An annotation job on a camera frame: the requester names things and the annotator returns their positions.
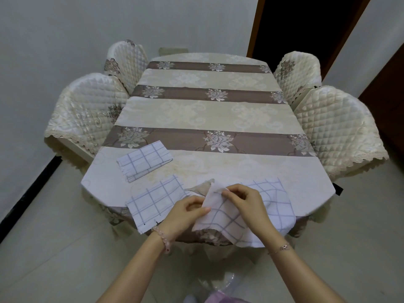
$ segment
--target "dining table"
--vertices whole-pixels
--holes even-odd
[[[291,70],[280,68],[280,77]],[[117,159],[155,141],[173,160],[126,181]],[[133,222],[126,202],[172,174],[184,188],[212,178],[225,184],[278,178],[296,217],[308,217],[335,193],[268,65],[230,54],[152,59],[81,183]]]

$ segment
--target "chair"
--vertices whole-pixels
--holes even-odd
[[[293,51],[282,58],[274,77],[292,105],[298,97],[301,100],[311,89],[321,86],[320,62],[312,54]]]
[[[141,45],[132,40],[119,41],[108,50],[104,73],[116,76],[130,95],[149,64]]]
[[[369,109],[344,91],[312,89],[294,113],[332,180],[389,158]]]
[[[91,163],[129,95],[115,76],[91,73],[67,86],[45,130],[45,142],[77,168]]]

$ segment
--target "wall outlet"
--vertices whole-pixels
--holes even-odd
[[[180,54],[180,53],[188,53],[188,48],[160,48],[158,50],[158,55],[172,55],[172,54]]]

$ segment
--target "forearm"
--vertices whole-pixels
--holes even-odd
[[[164,250],[164,243],[158,234],[152,232],[132,258],[124,271],[98,303],[138,303],[152,278],[157,261]]]
[[[273,226],[262,236],[261,241],[272,253],[272,260],[295,302],[344,302],[311,270],[292,247],[288,250],[279,250],[286,241]]]

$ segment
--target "bracelet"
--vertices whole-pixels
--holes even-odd
[[[161,237],[161,239],[164,242],[164,245],[166,246],[166,249],[164,251],[165,254],[168,254],[170,252],[170,242],[167,240],[167,238],[165,237],[165,235],[163,234],[162,231],[160,231],[160,229],[157,227],[157,225],[155,225],[154,227],[151,228],[152,231],[156,232],[157,234],[159,234],[159,236]]]
[[[278,253],[279,251],[288,250],[288,249],[289,249],[289,243],[287,242],[286,244],[282,245],[278,251],[275,251],[272,253],[268,252],[268,255],[274,255],[274,254]]]

